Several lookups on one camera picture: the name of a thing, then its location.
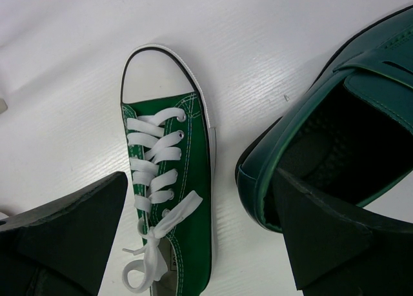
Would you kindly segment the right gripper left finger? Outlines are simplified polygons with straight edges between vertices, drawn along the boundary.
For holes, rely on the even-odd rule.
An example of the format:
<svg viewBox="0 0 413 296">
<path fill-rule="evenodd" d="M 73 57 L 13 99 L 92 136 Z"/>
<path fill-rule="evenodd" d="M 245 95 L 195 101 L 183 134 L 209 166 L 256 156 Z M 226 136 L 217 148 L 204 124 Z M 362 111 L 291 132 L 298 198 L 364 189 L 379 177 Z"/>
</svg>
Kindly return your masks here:
<svg viewBox="0 0 413 296">
<path fill-rule="evenodd" d="M 27 212 L 2 212 L 1 295 L 97 295 L 127 188 L 114 172 Z"/>
</svg>

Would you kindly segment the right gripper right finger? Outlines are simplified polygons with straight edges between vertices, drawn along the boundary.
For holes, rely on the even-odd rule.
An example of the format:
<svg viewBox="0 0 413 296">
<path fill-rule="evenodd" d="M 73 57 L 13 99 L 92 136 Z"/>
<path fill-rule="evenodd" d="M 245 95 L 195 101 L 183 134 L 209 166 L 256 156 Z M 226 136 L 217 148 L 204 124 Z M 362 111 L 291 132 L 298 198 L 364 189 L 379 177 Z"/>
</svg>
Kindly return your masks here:
<svg viewBox="0 0 413 296">
<path fill-rule="evenodd" d="M 412 224 L 364 210 L 277 169 L 273 193 L 304 295 L 412 295 Z"/>
</svg>

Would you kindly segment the dark green loafer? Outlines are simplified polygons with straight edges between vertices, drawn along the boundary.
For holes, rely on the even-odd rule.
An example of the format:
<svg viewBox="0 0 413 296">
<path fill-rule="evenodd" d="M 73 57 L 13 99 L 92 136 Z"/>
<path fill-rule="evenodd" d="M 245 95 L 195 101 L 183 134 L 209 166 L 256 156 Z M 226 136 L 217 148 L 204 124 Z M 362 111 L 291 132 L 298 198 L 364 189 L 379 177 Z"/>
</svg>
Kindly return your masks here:
<svg viewBox="0 0 413 296">
<path fill-rule="evenodd" d="M 310 88 L 239 158 L 248 215 L 281 231 L 273 175 L 283 169 L 364 207 L 412 171 L 412 7 L 346 41 Z"/>
</svg>

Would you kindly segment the green canvas sneaker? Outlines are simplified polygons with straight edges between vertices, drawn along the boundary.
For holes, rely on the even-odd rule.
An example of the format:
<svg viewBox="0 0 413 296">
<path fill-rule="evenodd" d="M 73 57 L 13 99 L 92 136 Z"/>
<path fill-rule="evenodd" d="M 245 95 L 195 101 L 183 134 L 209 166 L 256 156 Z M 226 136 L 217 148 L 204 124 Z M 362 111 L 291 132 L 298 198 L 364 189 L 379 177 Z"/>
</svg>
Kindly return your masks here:
<svg viewBox="0 0 413 296">
<path fill-rule="evenodd" d="M 200 85 L 176 53 L 142 46 L 121 80 L 121 114 L 143 241 L 124 267 L 138 294 L 200 295 L 214 260 L 215 131 Z"/>
</svg>

